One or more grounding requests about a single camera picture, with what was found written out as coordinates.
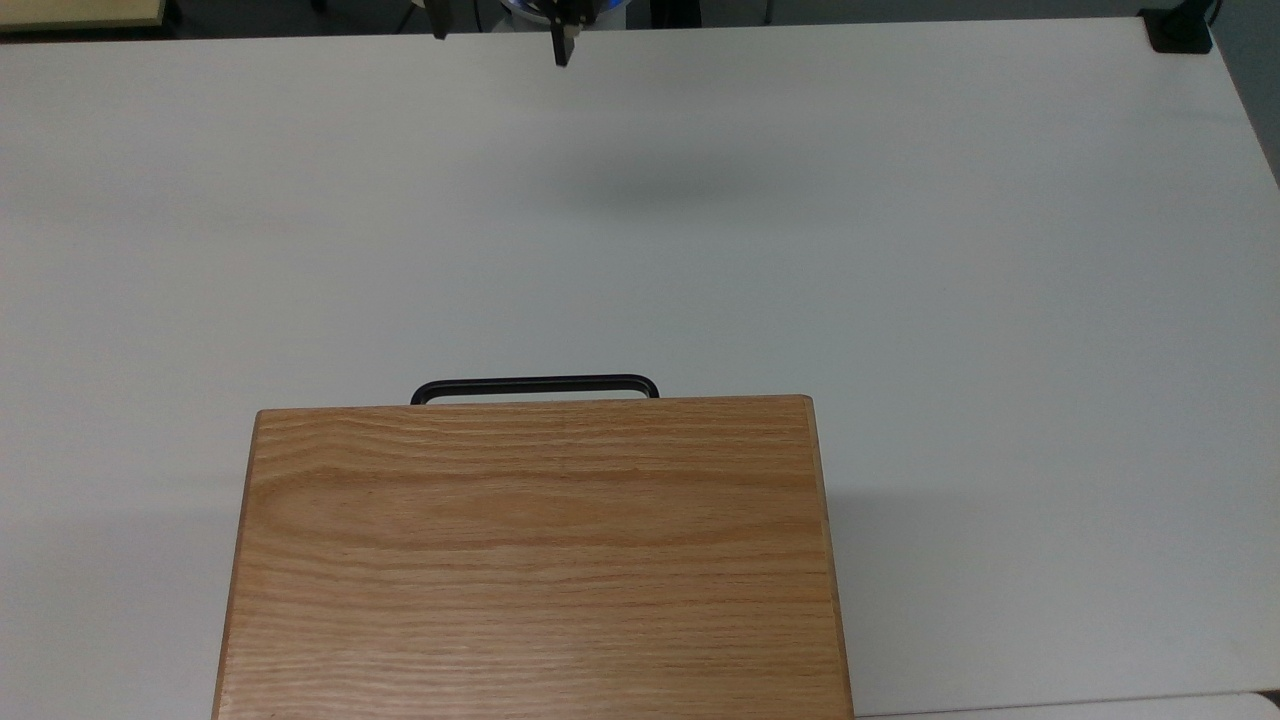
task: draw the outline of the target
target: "wood grain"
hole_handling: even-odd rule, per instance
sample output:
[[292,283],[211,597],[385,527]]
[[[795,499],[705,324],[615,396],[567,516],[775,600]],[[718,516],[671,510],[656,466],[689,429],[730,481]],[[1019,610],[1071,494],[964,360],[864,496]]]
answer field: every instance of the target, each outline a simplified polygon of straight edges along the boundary
[[852,717],[809,400],[261,413],[214,717]]

